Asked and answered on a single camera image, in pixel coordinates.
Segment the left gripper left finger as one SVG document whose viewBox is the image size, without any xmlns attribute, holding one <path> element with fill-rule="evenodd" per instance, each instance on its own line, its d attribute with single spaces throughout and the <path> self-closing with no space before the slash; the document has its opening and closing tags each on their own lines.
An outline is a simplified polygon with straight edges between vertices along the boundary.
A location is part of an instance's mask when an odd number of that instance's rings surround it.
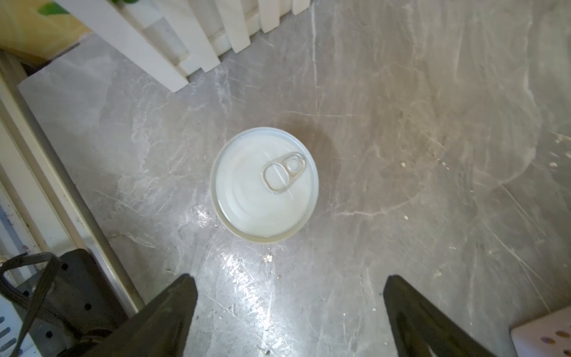
<svg viewBox="0 0 571 357">
<path fill-rule="evenodd" d="M 196 282 L 183 274 L 87 356 L 182 356 L 196 309 Z"/>
</svg>

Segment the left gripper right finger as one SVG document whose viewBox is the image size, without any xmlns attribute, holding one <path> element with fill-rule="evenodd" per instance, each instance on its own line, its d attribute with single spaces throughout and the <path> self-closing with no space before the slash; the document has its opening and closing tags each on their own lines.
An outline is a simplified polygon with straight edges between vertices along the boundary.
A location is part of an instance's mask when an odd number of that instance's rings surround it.
<svg viewBox="0 0 571 357">
<path fill-rule="evenodd" d="M 399 275 L 383 291 L 399 356 L 492 356 Z"/>
</svg>

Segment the purple plastic basket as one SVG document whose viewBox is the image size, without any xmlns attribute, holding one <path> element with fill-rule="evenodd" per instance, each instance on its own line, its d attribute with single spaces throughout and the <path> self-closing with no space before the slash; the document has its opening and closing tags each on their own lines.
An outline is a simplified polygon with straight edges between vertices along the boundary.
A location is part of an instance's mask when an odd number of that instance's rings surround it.
<svg viewBox="0 0 571 357">
<path fill-rule="evenodd" d="M 570 307 L 511 331 L 517 356 L 570 356 Z"/>
</svg>

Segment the pull-tab can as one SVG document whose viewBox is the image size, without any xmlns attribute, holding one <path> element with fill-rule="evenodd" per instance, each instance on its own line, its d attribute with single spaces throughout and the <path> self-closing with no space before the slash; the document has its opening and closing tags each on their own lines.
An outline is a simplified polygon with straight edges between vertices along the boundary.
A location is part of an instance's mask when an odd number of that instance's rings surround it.
<svg viewBox="0 0 571 357">
<path fill-rule="evenodd" d="M 224 145 L 210 186 L 214 211 L 232 234 L 273 243 L 295 235 L 309 221 L 319 175 L 312 154 L 294 135 L 257 127 Z"/>
</svg>

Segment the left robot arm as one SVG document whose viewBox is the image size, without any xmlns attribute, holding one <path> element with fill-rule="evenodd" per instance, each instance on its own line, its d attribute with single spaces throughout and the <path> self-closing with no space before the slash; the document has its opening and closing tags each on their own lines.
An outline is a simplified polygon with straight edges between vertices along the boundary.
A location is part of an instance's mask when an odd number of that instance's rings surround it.
<svg viewBox="0 0 571 357">
<path fill-rule="evenodd" d="M 40 271 L 24 284 L 1 280 L 1 296 L 23 315 L 19 335 L 4 353 L 22 356 L 32 336 L 51 356 L 183 354 L 199 297 L 190 275 L 181 275 L 129 317 L 86 250 L 21 254 L 2 263 L 1 272 L 27 266 Z M 404 278 L 390 276 L 382 295 L 400 356 L 489 355 Z"/>
</svg>

